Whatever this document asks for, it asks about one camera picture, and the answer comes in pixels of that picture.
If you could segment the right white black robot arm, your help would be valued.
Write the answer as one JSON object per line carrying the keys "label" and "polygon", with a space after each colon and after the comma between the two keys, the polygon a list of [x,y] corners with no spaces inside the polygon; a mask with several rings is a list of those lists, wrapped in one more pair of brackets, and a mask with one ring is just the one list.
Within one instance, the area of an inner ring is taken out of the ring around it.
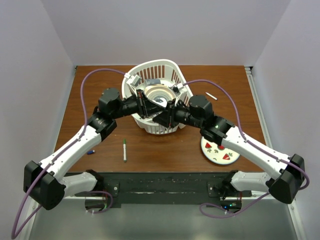
{"label": "right white black robot arm", "polygon": [[222,185],[227,196],[253,190],[269,193],[276,200],[290,204],[307,181],[305,161],[300,155],[278,152],[243,133],[232,122],[216,115],[212,103],[203,95],[192,96],[189,105],[169,101],[153,121],[167,128],[178,124],[198,128],[207,141],[235,151],[264,171],[262,174],[234,173]]}

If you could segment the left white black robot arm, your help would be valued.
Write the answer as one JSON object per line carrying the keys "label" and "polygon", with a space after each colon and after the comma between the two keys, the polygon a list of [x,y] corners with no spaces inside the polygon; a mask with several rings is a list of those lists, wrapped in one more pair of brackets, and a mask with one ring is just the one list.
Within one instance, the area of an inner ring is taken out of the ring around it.
{"label": "left white black robot arm", "polygon": [[107,88],[101,94],[95,112],[79,132],[52,155],[24,167],[23,190],[46,210],[55,208],[63,198],[81,192],[99,196],[104,190],[101,177],[93,170],[67,178],[68,170],[92,147],[105,140],[117,127],[116,119],[139,114],[150,117],[165,109],[163,96],[146,96],[136,90],[122,100],[116,88]]}

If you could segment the white marker pen green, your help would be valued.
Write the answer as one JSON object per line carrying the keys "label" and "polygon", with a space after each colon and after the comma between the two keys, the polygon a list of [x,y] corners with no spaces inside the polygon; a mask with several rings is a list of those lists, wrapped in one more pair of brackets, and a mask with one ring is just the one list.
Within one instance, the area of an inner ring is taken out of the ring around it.
{"label": "white marker pen green", "polygon": [[126,143],[123,144],[123,162],[124,163],[127,162],[127,144]]}

